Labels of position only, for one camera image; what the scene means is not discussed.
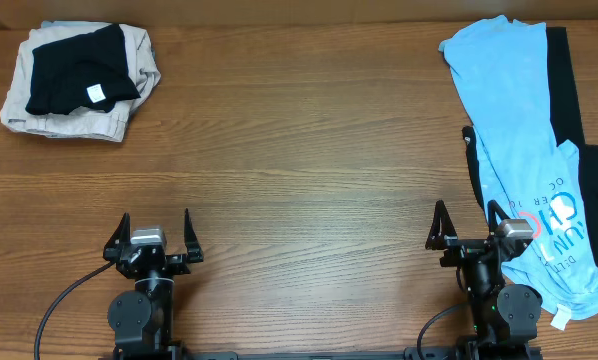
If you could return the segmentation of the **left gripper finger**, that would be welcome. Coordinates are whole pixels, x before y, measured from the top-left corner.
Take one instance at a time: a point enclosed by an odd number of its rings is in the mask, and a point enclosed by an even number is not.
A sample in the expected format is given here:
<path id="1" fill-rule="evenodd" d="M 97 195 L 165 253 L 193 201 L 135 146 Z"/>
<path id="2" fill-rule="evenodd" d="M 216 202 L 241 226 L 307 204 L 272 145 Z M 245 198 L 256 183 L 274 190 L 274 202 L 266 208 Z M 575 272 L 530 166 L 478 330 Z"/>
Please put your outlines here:
<path id="1" fill-rule="evenodd" d="M 200 263 L 204 261 L 204 253 L 193 229 L 188 208 L 185 209 L 184 213 L 184 244 L 187 251 L 187 263 Z"/>
<path id="2" fill-rule="evenodd" d="M 113 235 L 104 245 L 104 253 L 118 253 L 130 241 L 130 215 L 124 213 Z"/>

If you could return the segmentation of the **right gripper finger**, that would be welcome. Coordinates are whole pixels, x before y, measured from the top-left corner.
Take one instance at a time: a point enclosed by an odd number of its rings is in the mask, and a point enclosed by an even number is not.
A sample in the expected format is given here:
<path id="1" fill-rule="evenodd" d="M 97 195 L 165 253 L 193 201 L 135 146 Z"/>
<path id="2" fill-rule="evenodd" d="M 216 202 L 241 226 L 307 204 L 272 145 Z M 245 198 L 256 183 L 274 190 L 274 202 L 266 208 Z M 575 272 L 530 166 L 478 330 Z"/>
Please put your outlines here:
<path id="1" fill-rule="evenodd" d="M 499 226 L 499 223 L 503 220 L 508 220 L 509 216 L 501 208 L 496 200 L 490 200 L 487 203 L 487 224 L 489 232 L 494 234 L 495 230 Z"/>
<path id="2" fill-rule="evenodd" d="M 454 246 L 458 236 L 443 200 L 435 203 L 432 225 L 425 242 L 428 250 L 445 250 Z"/>

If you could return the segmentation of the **light blue t-shirt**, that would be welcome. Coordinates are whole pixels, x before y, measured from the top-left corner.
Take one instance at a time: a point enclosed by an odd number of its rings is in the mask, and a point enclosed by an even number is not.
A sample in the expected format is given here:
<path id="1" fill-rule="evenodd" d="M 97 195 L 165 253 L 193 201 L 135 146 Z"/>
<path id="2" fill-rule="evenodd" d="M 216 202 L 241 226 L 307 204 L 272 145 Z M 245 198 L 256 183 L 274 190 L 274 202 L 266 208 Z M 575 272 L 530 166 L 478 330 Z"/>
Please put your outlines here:
<path id="1" fill-rule="evenodd" d="M 439 45 L 476 135 L 480 189 L 533 241 L 503 265 L 535 288 L 552 326 L 598 314 L 598 266 L 578 180 L 579 148 L 559 143 L 550 121 L 548 40 L 543 23 L 499 15 Z"/>

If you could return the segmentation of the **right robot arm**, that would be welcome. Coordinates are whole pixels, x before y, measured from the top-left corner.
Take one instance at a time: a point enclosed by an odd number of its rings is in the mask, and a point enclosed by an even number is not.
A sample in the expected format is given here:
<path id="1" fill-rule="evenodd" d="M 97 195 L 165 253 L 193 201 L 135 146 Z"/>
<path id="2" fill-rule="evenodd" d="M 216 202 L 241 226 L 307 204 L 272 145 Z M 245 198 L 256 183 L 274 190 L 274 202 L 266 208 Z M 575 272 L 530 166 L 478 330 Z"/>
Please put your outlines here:
<path id="1" fill-rule="evenodd" d="M 435 204 L 425 248 L 441 250 L 440 265 L 453 268 L 466 301 L 447 308 L 421 329 L 416 351 L 427 357 L 422 340 L 438 319 L 469 308 L 475 333 L 462 336 L 445 351 L 448 359 L 540 359 L 541 350 L 529 346 L 537 337 L 543 299 L 532 287 L 508 284 L 502 266 L 533 241 L 533 229 L 523 219 L 512 219 L 494 200 L 487 205 L 489 235 L 484 239 L 460 239 L 443 201 Z"/>

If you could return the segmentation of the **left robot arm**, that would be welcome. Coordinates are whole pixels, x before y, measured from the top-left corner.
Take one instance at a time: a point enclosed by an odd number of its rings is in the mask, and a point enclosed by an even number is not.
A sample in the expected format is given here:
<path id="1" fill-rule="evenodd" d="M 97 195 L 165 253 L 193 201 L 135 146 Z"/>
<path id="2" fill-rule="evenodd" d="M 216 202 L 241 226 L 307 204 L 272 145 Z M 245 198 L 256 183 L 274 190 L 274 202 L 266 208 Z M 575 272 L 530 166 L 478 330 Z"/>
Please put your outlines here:
<path id="1" fill-rule="evenodd" d="M 184 213 L 183 236 L 186 251 L 169 254 L 161 227 L 132 230 L 130 215 L 124 214 L 105 244 L 103 258 L 134 282 L 134 289 L 118 295 L 108 308 L 115 359 L 192 357 L 182 342 L 173 339 L 174 278 L 204 260 L 189 212 Z"/>

